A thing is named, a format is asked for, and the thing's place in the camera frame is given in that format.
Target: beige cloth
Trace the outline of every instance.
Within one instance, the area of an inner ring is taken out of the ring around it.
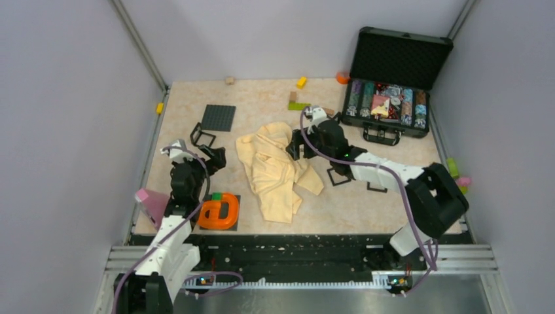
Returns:
[[[265,220],[293,221],[302,199],[293,183],[318,195],[322,180],[305,159],[293,161],[285,147],[293,132],[284,122],[261,127],[256,133],[237,139],[237,155],[245,166],[251,190],[258,196]]]

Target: green block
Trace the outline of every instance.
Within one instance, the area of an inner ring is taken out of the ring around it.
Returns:
[[[451,177],[455,179],[459,177],[459,169],[453,158],[447,158],[447,169],[449,169]]]
[[[212,193],[212,200],[213,201],[221,201],[222,200],[222,194],[221,193]]]
[[[289,110],[301,111],[306,106],[310,106],[310,104],[309,103],[289,103]]]

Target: pink block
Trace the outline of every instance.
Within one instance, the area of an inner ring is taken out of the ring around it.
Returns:
[[[472,183],[472,179],[469,177],[460,177],[456,180],[458,186],[469,186]]]
[[[166,211],[166,205],[168,204],[170,196],[142,188],[135,193],[135,199],[142,205],[141,209],[156,230],[160,229],[162,219],[164,218],[164,211]]]

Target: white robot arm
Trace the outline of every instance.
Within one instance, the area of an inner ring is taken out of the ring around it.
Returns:
[[[173,165],[171,197],[160,229],[146,250],[151,254],[132,273],[121,273],[114,283],[115,291],[117,286],[121,287],[114,304],[115,313],[172,313],[179,289],[200,261],[199,248],[183,244],[192,229],[188,219],[196,221],[198,214],[195,215],[194,210],[200,206],[204,181],[225,167],[225,149],[201,145],[199,149],[210,157],[205,160],[194,158],[181,148],[186,146],[180,139],[172,142],[169,148],[160,150],[168,155]]]
[[[422,242],[439,238],[468,210],[467,200],[442,165],[408,166],[378,157],[363,148],[349,145],[339,123],[330,119],[322,108],[313,106],[305,115],[310,121],[304,130],[308,135],[305,138],[301,130],[295,130],[287,147],[293,159],[317,156],[314,149],[310,148],[313,146],[330,160],[331,166],[340,175],[396,192],[401,192],[400,188],[403,188],[402,194],[407,195],[416,231]],[[406,256],[419,247],[410,223],[395,233],[385,245],[393,248],[399,256]]]

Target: small wooden block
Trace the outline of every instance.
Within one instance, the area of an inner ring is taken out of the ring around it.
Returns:
[[[235,78],[234,77],[226,77],[226,85],[233,85],[235,84]]]
[[[322,108],[324,109],[324,111],[326,112],[327,115],[329,116],[333,116],[333,114],[335,113],[335,111],[329,109],[329,108]]]
[[[296,92],[291,92],[289,94],[289,102],[290,103],[296,103]]]

